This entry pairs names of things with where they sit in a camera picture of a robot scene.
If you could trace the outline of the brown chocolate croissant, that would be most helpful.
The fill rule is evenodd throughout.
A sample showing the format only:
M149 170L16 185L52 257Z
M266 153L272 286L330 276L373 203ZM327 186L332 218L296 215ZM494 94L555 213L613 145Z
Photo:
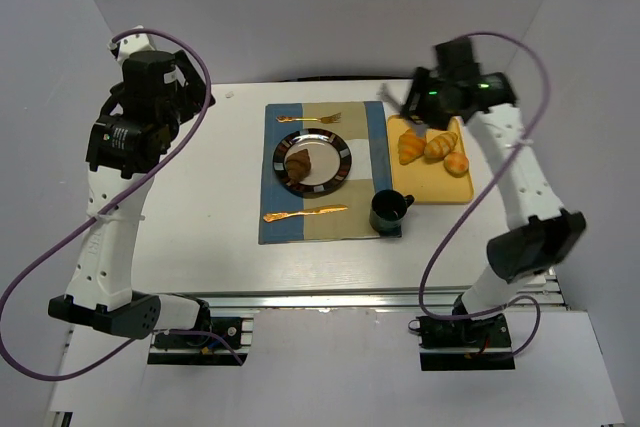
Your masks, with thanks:
M285 160L285 168L293 184L301 183L311 172L309 151L302 149L289 155Z

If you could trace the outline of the silver metal tongs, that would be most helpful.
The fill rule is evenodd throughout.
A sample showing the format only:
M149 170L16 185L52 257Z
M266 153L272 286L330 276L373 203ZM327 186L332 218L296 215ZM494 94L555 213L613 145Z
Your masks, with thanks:
M427 126L420 122L416 123L403 114L403 103L392 94L386 82L382 82L380 84L377 95L378 99L385 104L394 115L397 115L401 120L403 120L415 134L419 137L425 136Z

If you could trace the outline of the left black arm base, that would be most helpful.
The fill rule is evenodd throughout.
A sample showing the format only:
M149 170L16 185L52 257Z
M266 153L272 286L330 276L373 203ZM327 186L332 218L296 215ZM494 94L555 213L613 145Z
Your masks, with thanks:
M240 363L218 339L222 338L244 362L252 342L253 319L248 317L213 317L206 335L155 334L149 349L147 364L164 366L232 366Z

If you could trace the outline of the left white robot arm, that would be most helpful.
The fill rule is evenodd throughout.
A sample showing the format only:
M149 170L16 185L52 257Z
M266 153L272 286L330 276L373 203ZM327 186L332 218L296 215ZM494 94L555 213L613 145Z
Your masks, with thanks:
M150 176L181 124L206 100L205 83L184 51L142 51L122 65L89 137L88 216L76 270L66 292L50 300L50 317L128 339L157 330L208 331L202 300L145 294L132 287L132 262Z

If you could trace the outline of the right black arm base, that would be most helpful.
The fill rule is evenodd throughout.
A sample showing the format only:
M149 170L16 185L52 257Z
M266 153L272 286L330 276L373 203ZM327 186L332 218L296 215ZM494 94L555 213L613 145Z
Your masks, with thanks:
M503 314L458 322L421 316L412 320L408 328L419 338L423 372L515 369L511 336Z

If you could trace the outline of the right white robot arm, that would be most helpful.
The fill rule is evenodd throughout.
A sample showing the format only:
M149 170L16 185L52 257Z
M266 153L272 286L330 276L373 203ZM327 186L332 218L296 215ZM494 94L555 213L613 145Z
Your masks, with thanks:
M415 70L401 115L438 130L452 120L462 121L491 169L488 185L452 229L459 230L492 189L501 195L508 229L488 242L487 266L447 318L492 318L515 302L528 281L566 258L584 233L586 220L581 212L566 210L532 147L531 134L550 98L549 76L539 56L530 55L542 80L542 103L525 123L507 77L482 73L470 36L438 44L434 51L435 71Z

